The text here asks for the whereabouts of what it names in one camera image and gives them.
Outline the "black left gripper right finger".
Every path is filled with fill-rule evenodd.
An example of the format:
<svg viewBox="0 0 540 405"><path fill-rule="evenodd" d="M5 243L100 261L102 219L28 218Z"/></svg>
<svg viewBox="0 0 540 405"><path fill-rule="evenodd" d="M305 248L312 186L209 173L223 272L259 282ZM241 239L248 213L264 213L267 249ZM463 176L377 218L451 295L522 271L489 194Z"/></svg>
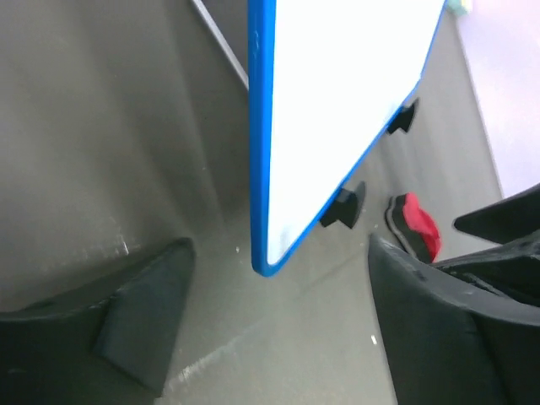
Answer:
<svg viewBox="0 0 540 405"><path fill-rule="evenodd" d="M368 268L399 403L538 403L539 306L451 276L378 235Z"/></svg>

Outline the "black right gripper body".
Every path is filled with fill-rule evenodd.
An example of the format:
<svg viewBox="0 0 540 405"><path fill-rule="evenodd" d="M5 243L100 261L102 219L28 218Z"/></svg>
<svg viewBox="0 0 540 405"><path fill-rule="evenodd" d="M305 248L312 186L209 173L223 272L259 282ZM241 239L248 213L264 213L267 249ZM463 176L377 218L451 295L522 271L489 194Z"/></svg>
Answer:
<svg viewBox="0 0 540 405"><path fill-rule="evenodd" d="M539 306L539 186L464 214L456 230L494 247L446 259L435 268L500 296Z"/></svg>

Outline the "red black whiteboard eraser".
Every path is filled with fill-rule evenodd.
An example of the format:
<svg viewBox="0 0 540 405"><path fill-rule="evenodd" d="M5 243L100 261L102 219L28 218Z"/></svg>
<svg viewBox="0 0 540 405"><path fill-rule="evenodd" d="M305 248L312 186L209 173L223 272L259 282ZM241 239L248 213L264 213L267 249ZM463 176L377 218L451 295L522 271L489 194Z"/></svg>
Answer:
<svg viewBox="0 0 540 405"><path fill-rule="evenodd" d="M441 249L440 231L414 193L391 197L385 220L406 253L423 263L435 261Z"/></svg>

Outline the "blue framed whiteboard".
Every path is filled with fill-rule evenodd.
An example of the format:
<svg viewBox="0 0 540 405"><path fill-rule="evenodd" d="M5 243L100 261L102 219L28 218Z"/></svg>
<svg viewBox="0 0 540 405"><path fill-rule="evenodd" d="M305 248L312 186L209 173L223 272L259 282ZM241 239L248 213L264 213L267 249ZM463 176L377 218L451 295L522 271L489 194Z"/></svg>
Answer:
<svg viewBox="0 0 540 405"><path fill-rule="evenodd" d="M417 88L442 1L251 1L251 264L277 273Z"/></svg>

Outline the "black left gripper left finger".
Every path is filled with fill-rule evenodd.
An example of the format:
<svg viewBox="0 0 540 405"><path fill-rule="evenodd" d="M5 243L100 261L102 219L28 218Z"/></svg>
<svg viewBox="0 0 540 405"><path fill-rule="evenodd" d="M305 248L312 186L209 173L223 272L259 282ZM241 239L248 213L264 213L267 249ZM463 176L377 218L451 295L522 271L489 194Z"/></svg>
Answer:
<svg viewBox="0 0 540 405"><path fill-rule="evenodd" d="M195 269L180 238L1 315L4 404L151 404L164 390Z"/></svg>

